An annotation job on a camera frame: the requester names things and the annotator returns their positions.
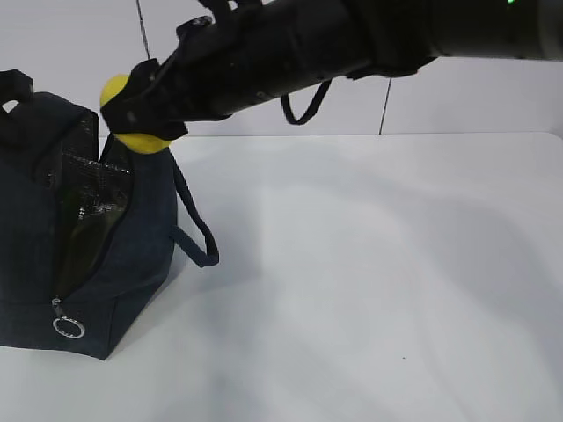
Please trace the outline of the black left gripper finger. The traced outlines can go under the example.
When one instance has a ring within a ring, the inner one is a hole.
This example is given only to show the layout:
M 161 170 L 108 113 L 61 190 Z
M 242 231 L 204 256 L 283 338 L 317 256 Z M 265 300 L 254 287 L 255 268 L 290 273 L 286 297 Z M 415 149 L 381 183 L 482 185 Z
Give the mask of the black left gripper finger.
M 17 69 L 1 72 L 1 163 L 24 166 L 47 143 L 57 96 L 34 91 L 33 79 Z

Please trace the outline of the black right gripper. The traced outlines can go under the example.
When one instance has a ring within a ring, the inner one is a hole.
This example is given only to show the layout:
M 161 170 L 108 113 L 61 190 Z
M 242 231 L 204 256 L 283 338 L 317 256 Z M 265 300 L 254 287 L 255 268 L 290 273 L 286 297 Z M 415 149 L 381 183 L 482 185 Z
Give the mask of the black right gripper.
M 183 122 L 233 113 L 336 77 L 410 76 L 422 65 L 411 19 L 381 1 L 207 1 L 176 29 L 164 63 L 140 62 L 110 106 L 168 141 Z

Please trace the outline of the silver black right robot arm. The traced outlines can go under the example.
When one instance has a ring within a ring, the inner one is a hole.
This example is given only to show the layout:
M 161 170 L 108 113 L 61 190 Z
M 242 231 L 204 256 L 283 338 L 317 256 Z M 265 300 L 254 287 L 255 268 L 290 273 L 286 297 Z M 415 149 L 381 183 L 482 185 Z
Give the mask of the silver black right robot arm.
M 559 1 L 207 1 L 163 62 L 137 64 L 103 104 L 115 135 L 166 141 L 278 99 L 289 124 L 335 78 L 411 76 L 440 57 L 558 61 Z

